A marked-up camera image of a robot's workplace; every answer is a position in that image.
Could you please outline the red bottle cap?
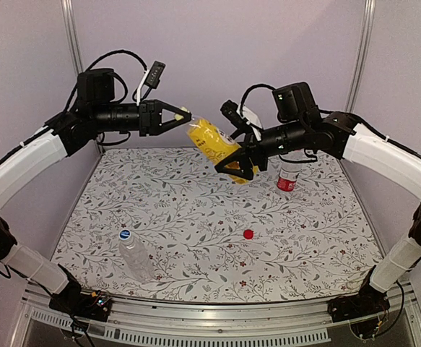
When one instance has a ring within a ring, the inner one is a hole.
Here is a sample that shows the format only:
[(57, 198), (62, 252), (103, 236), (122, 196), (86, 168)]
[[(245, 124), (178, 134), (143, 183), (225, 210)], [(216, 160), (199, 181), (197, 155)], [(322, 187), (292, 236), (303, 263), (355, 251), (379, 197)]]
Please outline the red bottle cap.
[(251, 229), (246, 229), (246, 230), (243, 232), (243, 237), (244, 237), (245, 239), (252, 239), (252, 238), (253, 238), (253, 235), (254, 235), (254, 232), (253, 232)]

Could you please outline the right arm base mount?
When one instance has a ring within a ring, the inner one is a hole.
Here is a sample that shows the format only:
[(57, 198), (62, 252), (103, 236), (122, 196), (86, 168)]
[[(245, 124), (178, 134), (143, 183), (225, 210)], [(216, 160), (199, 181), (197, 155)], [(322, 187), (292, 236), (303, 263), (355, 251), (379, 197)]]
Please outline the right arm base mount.
[(327, 302), (327, 312), (333, 322), (365, 317), (390, 308), (386, 293), (375, 290), (368, 283), (350, 296), (338, 296)]

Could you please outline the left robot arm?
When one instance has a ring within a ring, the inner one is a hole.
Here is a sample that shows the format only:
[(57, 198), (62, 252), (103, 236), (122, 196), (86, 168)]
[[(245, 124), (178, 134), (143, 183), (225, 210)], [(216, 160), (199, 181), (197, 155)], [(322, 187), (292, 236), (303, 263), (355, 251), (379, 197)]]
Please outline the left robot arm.
[[(47, 168), (81, 150), (106, 132), (157, 136), (191, 120), (191, 114), (161, 100), (124, 103), (115, 99), (119, 76), (110, 68), (88, 69), (77, 77), (77, 99), (0, 160), (0, 212), (22, 188)], [(84, 294), (68, 271), (20, 244), (0, 218), (0, 263), (50, 293), (72, 314), (86, 308)]]

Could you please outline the yellow juice bottle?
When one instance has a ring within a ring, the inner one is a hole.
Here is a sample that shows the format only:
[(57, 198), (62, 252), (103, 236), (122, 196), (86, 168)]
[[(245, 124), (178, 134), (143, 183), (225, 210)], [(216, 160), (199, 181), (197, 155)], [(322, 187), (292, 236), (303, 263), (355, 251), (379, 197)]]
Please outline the yellow juice bottle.
[(193, 118), (186, 134), (214, 165), (241, 148), (235, 140), (203, 118)]

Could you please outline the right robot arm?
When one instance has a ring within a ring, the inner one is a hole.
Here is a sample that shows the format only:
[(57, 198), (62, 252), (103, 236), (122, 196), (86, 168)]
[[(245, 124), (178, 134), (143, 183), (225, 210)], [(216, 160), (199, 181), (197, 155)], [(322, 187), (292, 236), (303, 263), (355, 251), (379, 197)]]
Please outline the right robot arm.
[(222, 174), (253, 179), (253, 168), (267, 169), (272, 156), (296, 150), (322, 151), (384, 176), (419, 201), (413, 224), (390, 252), (367, 275), (352, 300), (359, 315), (367, 315), (390, 287), (421, 259), (421, 155), (375, 130), (353, 113), (319, 108), (306, 82), (281, 88), (268, 86), (277, 107), (278, 127), (264, 129), (244, 115), (244, 103), (226, 101), (220, 111), (236, 128), (231, 137), (244, 136), (241, 147), (216, 164)]

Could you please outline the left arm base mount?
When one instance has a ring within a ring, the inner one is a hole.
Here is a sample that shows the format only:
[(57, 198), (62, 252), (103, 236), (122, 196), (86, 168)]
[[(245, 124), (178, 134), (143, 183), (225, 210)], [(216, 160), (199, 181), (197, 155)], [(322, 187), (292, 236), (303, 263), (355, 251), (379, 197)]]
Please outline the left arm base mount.
[(67, 275), (68, 285), (59, 294), (52, 294), (49, 308), (68, 314), (100, 322), (107, 322), (112, 307), (112, 296), (105, 291), (95, 290), (83, 293), (80, 283), (64, 267), (58, 265)]

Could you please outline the clear bottle red label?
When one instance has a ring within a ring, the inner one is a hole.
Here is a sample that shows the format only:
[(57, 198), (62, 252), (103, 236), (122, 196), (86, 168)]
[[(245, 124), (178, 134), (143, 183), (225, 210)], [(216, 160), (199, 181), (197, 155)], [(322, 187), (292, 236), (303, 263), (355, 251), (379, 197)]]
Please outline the clear bottle red label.
[(300, 164), (283, 162), (279, 171), (277, 188), (283, 192), (291, 192), (295, 188), (301, 168)]

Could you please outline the beige bottle cap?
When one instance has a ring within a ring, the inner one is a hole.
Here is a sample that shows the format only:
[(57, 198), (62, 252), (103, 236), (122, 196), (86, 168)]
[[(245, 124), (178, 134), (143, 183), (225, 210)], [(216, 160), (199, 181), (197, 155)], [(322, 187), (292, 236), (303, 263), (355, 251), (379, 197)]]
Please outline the beige bottle cap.
[(174, 114), (174, 119), (176, 121), (185, 121), (189, 122), (192, 120), (192, 113), (184, 106), (179, 108), (179, 112)]

